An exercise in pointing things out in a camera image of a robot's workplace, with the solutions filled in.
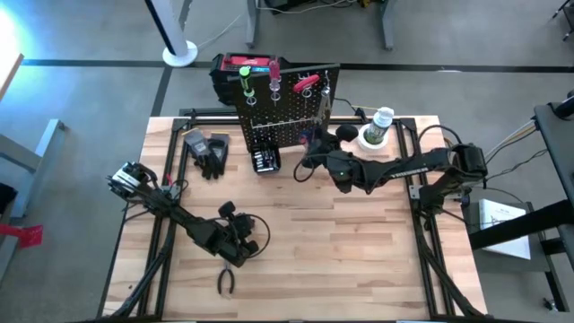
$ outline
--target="pegboard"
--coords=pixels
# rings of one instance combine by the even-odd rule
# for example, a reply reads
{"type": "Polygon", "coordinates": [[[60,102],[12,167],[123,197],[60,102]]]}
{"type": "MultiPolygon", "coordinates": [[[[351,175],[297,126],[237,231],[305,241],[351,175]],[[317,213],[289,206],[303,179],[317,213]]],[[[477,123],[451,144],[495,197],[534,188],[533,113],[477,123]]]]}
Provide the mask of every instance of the pegboard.
{"type": "MultiPolygon", "coordinates": [[[[233,103],[237,109],[239,123],[248,151],[252,151],[253,144],[272,142],[279,148],[300,144],[300,134],[311,131],[315,126],[313,120],[317,116],[322,99],[321,91],[327,85],[330,88],[329,105],[333,107],[339,65],[317,65],[302,68],[293,68],[281,71],[281,95],[276,104],[271,100],[273,93],[269,89],[269,74],[251,75],[255,98],[257,103],[252,107],[247,104],[243,88],[238,77],[230,77],[233,90],[233,103]],[[311,96],[305,99],[301,93],[296,93],[293,86],[302,77],[313,74],[319,75],[319,81],[311,88],[311,96]]],[[[323,118],[322,127],[326,129],[331,118],[331,110],[323,118]]]]}

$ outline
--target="white bottle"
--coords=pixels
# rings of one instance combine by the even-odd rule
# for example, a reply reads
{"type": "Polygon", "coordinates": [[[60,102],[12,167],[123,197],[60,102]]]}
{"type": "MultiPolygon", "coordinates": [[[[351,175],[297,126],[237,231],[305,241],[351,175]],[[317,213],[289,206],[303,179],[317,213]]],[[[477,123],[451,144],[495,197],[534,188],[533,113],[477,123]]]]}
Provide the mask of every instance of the white bottle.
{"type": "Polygon", "coordinates": [[[391,108],[382,107],[380,108],[373,121],[370,123],[369,128],[364,133],[365,140],[369,144],[380,144],[385,138],[387,130],[393,124],[393,117],[395,116],[395,111],[391,108]]]}

